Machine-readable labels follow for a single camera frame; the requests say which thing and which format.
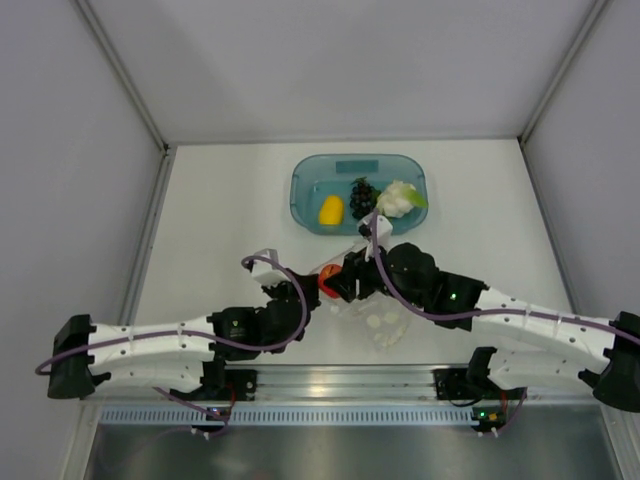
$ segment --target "gray wall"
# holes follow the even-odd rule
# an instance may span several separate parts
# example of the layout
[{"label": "gray wall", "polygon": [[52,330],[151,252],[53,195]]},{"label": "gray wall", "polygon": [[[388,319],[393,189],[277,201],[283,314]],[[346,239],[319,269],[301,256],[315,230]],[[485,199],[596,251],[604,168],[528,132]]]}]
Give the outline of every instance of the gray wall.
[{"label": "gray wall", "polygon": [[514,137],[593,0],[91,0],[170,141]]},{"label": "gray wall", "polygon": [[638,25],[612,2],[526,149],[583,313],[640,312]]},{"label": "gray wall", "polygon": [[3,2],[0,65],[0,478],[52,479],[75,403],[33,369],[115,319],[159,155],[67,0]]}]

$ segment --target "green leaf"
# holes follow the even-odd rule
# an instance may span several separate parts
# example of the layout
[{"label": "green leaf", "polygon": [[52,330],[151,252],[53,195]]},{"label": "green leaf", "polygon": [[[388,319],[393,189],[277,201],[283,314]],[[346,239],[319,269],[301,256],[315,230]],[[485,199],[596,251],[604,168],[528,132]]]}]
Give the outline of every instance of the green leaf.
[{"label": "green leaf", "polygon": [[406,198],[414,207],[427,208],[429,206],[429,204],[424,199],[424,197],[420,195],[420,192],[418,192],[417,190],[414,190],[411,187],[408,187],[405,190],[404,198]]}]

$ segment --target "yellow bell pepper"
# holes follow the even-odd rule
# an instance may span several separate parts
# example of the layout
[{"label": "yellow bell pepper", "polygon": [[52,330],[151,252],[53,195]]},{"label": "yellow bell pepper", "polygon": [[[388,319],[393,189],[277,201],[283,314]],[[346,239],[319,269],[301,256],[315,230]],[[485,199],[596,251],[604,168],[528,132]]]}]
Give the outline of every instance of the yellow bell pepper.
[{"label": "yellow bell pepper", "polygon": [[329,195],[318,213],[320,225],[340,225],[344,218],[344,202],[337,195]]}]

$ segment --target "dark grapes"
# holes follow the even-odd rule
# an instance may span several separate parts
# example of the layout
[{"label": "dark grapes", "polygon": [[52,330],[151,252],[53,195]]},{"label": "dark grapes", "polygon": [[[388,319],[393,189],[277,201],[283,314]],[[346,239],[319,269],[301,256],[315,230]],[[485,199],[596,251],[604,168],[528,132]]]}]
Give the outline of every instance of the dark grapes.
[{"label": "dark grapes", "polygon": [[351,216],[360,220],[371,213],[380,191],[373,188],[366,177],[357,178],[353,185],[349,206],[352,210]]}]

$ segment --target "blue tray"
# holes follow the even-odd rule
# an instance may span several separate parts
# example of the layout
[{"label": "blue tray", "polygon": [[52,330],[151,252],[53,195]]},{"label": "blue tray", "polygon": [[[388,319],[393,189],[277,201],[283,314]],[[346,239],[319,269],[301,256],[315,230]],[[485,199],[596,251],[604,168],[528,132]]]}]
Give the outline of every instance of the blue tray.
[{"label": "blue tray", "polygon": [[[381,191],[393,180],[411,183],[427,200],[422,167],[404,155],[313,155],[298,163],[291,177],[289,206],[294,220],[317,235],[358,235],[358,222],[351,216],[349,197],[353,187],[351,183],[359,177],[367,177],[367,181]],[[341,225],[318,223],[318,213],[329,195],[338,195],[344,201],[345,212]],[[426,216],[426,208],[414,208],[402,218],[391,218],[393,234],[411,230],[420,225]]]}]

